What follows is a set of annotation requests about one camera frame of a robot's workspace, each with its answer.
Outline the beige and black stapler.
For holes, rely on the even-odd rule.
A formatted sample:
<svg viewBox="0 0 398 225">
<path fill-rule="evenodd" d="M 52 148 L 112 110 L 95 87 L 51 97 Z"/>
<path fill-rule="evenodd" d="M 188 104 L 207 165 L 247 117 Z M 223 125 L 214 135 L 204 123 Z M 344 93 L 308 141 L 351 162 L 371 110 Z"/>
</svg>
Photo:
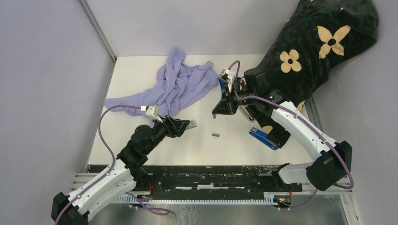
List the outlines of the beige and black stapler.
<svg viewBox="0 0 398 225">
<path fill-rule="evenodd" d="M 256 121 L 256 119 L 254 117 L 252 117 L 249 112 L 246 110 L 245 107 L 240 107 L 239 108 L 240 112 L 243 114 L 243 116 L 250 122 L 250 123 L 254 123 Z"/>
</svg>

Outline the blue stapler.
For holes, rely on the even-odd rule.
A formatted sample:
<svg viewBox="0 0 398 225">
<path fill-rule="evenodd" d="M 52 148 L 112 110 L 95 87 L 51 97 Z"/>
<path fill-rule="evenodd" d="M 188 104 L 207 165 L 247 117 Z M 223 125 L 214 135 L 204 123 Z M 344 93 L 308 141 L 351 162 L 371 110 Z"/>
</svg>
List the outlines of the blue stapler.
<svg viewBox="0 0 398 225">
<path fill-rule="evenodd" d="M 251 135 L 252 137 L 256 138 L 258 141 L 260 141 L 264 145 L 268 146 L 272 150 L 279 149 L 279 144 L 269 140 L 268 139 L 268 134 L 266 134 L 262 130 L 259 130 L 259 129 L 256 129 L 256 128 L 253 127 L 249 131 L 249 135 Z"/>
<path fill-rule="evenodd" d="M 221 93 L 223 93 L 225 91 L 225 86 L 227 86 L 228 84 L 224 80 L 222 80 L 220 78 L 218 79 L 218 81 L 219 81 Z"/>
</svg>

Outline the box of staples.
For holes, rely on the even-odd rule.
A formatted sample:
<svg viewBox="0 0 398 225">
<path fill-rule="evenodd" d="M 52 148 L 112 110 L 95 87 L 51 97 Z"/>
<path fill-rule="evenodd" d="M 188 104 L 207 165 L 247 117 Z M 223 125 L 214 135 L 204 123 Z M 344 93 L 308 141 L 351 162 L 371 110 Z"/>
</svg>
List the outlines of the box of staples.
<svg viewBox="0 0 398 225">
<path fill-rule="evenodd" d="M 192 129 L 192 128 L 195 128 L 195 127 L 197 127 L 197 124 L 196 124 L 195 120 L 191 120 L 186 129 Z"/>
</svg>

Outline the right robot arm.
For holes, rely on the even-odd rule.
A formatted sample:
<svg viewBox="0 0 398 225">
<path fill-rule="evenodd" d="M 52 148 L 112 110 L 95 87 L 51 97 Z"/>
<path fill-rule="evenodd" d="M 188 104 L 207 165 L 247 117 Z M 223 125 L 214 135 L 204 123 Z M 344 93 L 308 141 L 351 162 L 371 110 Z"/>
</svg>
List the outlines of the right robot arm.
<svg viewBox="0 0 398 225">
<path fill-rule="evenodd" d="M 324 134 L 281 91 L 261 92 L 266 83 L 262 73 L 251 69 L 239 79 L 231 68 L 226 68 L 219 74 L 219 82 L 222 95 L 212 110 L 213 116 L 241 111 L 250 122 L 272 127 L 269 132 L 251 130 L 252 136 L 269 148 L 277 150 L 294 137 L 309 154 L 309 163 L 286 163 L 272 173 L 274 190 L 284 191 L 292 183 L 309 183 L 320 191 L 332 186 L 353 188 L 351 145 Z"/>
</svg>

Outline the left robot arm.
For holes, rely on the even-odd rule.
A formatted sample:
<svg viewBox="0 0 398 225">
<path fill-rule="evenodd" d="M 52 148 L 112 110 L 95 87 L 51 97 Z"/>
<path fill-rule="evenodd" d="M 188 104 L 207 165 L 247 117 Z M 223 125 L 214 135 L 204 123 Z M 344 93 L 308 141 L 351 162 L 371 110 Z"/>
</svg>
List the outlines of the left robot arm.
<svg viewBox="0 0 398 225">
<path fill-rule="evenodd" d="M 104 170 L 80 188 L 53 198 L 51 217 L 56 225 L 87 225 L 121 195 L 148 184 L 143 164 L 166 137 L 181 137 L 190 120 L 163 118 L 154 126 L 138 126 L 126 146 Z"/>
</svg>

